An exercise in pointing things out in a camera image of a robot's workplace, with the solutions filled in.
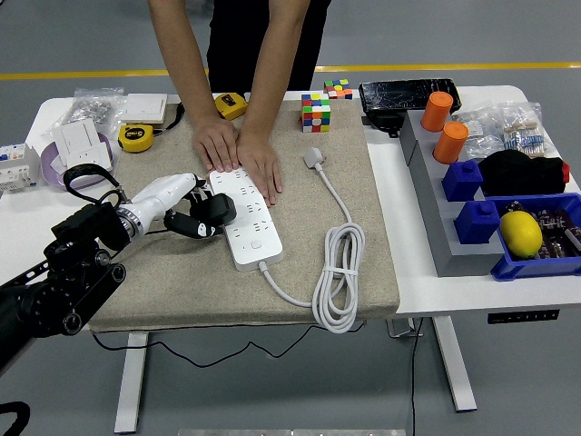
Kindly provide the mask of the person's right hand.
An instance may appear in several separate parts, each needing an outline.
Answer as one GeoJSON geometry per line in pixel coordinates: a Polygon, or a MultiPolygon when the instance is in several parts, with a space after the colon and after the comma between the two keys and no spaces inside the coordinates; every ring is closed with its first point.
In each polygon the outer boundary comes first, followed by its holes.
{"type": "Polygon", "coordinates": [[[193,126],[192,144],[208,172],[230,172],[239,167],[238,134],[230,121],[212,115],[194,120],[193,126]]]}

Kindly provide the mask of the person's left hand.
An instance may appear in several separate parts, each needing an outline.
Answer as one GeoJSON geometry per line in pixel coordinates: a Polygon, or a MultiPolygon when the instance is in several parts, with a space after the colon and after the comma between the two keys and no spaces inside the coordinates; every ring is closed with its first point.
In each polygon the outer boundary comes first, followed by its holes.
{"type": "Polygon", "coordinates": [[[236,141],[239,163],[271,207],[282,193],[279,159],[272,148],[269,136],[242,128],[236,141]]]}

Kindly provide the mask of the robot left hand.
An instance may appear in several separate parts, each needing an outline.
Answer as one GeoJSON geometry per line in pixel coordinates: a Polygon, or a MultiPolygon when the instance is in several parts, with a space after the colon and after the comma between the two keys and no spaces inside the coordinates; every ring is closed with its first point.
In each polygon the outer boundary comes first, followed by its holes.
{"type": "Polygon", "coordinates": [[[210,218],[209,207],[220,197],[193,173],[182,173],[155,179],[129,203],[117,209],[130,240],[149,232],[153,221],[162,220],[166,230],[193,239],[205,239],[223,234],[223,223],[210,218]],[[182,199],[191,201],[194,216],[177,213],[172,208],[182,199]]]}

